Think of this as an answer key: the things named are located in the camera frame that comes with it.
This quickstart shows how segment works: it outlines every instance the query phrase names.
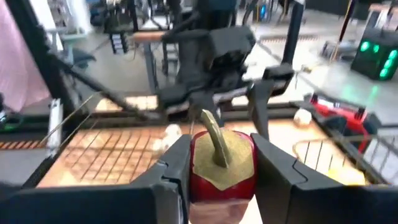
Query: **pink curtain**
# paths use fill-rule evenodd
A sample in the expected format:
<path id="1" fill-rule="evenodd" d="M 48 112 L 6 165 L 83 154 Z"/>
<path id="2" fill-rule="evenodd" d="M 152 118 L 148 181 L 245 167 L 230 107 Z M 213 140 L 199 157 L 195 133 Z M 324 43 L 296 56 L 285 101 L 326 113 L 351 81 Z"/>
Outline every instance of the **pink curtain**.
<path id="1" fill-rule="evenodd" d="M 50 96 L 5 0 L 0 0 L 0 92 L 14 111 Z"/>

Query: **floor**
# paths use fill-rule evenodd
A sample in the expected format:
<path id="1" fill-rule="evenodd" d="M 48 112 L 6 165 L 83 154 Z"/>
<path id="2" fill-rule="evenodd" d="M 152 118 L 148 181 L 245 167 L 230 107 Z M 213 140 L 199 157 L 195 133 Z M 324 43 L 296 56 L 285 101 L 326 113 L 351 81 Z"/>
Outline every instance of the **floor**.
<path id="1" fill-rule="evenodd" d="M 326 40 L 336 40 L 340 33 L 342 19 L 314 11 L 306 11 L 304 18 L 306 23 L 302 25 L 301 34 L 318 36 L 316 40 L 304 40 L 297 44 L 294 58 L 294 68 L 302 65 L 313 65 L 318 62 L 327 63 L 318 57 L 318 51 Z M 267 35 L 285 35 L 287 25 L 251 24 L 256 37 Z M 353 21 L 347 29 L 346 39 L 360 39 L 363 32 L 363 22 Z M 107 37 L 103 34 L 91 34 L 86 40 L 77 43 L 77 47 L 92 52 L 97 62 L 92 63 L 86 70 L 86 74 L 97 79 L 113 91 L 129 95 L 132 92 L 148 93 L 148 80 L 143 50 L 129 52 L 126 55 L 113 55 L 110 43 L 104 45 Z M 283 55 L 284 42 L 266 42 L 264 45 L 278 57 Z M 161 64 L 161 47 L 153 46 L 157 68 Z M 258 45 L 246 60 L 249 71 L 245 78 L 258 78 L 266 66 L 276 65 L 279 62 L 265 52 Z M 164 85 L 165 78 L 160 69 L 157 72 L 160 84 Z M 343 63 L 333 63 L 330 66 L 319 67 L 311 74 L 298 75 L 298 92 L 307 93 L 313 89 L 323 90 L 333 95 L 354 103 L 366 105 L 369 111 L 375 112 L 384 124 L 398 124 L 398 100 L 394 95 L 398 94 L 395 88 L 398 77 L 390 82 L 374 82 L 364 78 L 358 73 L 349 70 L 349 66 Z M 92 92 L 84 86 L 79 87 L 83 98 Z"/>

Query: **apple stem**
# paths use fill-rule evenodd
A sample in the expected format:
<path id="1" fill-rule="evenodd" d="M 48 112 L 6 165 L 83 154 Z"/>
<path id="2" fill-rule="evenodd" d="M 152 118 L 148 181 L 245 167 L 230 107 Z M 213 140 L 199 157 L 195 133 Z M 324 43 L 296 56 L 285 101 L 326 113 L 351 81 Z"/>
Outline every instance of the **apple stem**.
<path id="1" fill-rule="evenodd" d="M 229 153 L 221 128 L 218 126 L 213 114 L 208 110 L 202 110 L 200 119 L 209 132 L 211 141 L 213 142 L 215 153 L 213 161 L 216 165 L 228 168 L 231 162 L 231 154 Z"/>

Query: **red object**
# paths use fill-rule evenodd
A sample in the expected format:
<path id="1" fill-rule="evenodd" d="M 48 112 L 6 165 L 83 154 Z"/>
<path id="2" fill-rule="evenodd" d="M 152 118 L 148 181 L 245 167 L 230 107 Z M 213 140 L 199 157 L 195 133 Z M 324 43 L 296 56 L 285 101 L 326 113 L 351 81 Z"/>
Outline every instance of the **red object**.
<path id="1" fill-rule="evenodd" d="M 205 180 L 204 178 L 193 173 L 193 155 L 196 140 L 207 133 L 207 131 L 202 131 L 194 135 L 191 141 L 191 158 L 190 158 L 190 199 L 192 202 L 208 202 L 217 200 L 230 200 L 230 199 L 247 199 L 253 198 L 254 190 L 256 186 L 257 179 L 257 157 L 256 150 L 254 148 L 253 141 L 247 134 L 235 131 L 242 138 L 246 138 L 251 143 L 251 149 L 253 154 L 253 164 L 254 164 L 254 175 L 235 186 L 232 186 L 226 190 L 218 190 L 212 183 Z"/>
<path id="2" fill-rule="evenodd" d="M 347 128 L 354 131 L 358 135 L 363 135 L 364 139 L 361 141 L 361 144 L 358 147 L 358 151 L 360 153 L 365 152 L 366 147 L 370 141 L 368 138 L 369 133 L 363 126 L 363 122 L 366 118 L 366 112 L 364 112 L 363 114 L 358 114 L 358 112 L 352 110 L 344 110 L 343 108 L 321 105 L 318 103 L 318 99 L 316 97 L 313 97 L 311 99 L 311 103 L 314 105 L 317 112 L 325 117 L 333 116 L 336 114 L 345 117 L 347 119 Z"/>

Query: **green light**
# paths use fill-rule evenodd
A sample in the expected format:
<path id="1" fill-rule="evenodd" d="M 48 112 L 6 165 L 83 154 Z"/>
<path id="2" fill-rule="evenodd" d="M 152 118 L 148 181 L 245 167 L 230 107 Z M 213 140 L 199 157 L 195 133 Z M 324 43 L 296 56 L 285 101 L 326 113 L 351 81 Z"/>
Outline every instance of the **green light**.
<path id="1" fill-rule="evenodd" d="M 373 52 L 374 52 L 374 53 L 378 53 L 378 52 L 379 52 L 379 49 L 380 49 L 380 46 L 375 45 L 375 46 L 373 47 Z"/>
<path id="2" fill-rule="evenodd" d="M 392 50 L 390 55 L 388 55 L 388 59 L 394 59 L 397 57 L 397 50 Z"/>
<path id="3" fill-rule="evenodd" d="M 387 74 L 388 74 L 388 69 L 383 69 L 383 70 L 381 70 L 381 72 L 380 72 L 380 77 L 381 78 L 384 78 L 384 77 L 386 77 L 387 76 Z"/>
<path id="4" fill-rule="evenodd" d="M 369 49 L 369 47 L 371 46 L 371 44 L 369 44 L 369 42 L 365 41 L 361 44 L 361 51 L 364 52 L 365 50 Z"/>
<path id="5" fill-rule="evenodd" d="M 387 60 L 384 64 L 384 68 L 390 68 L 392 63 L 393 63 L 392 59 Z"/>

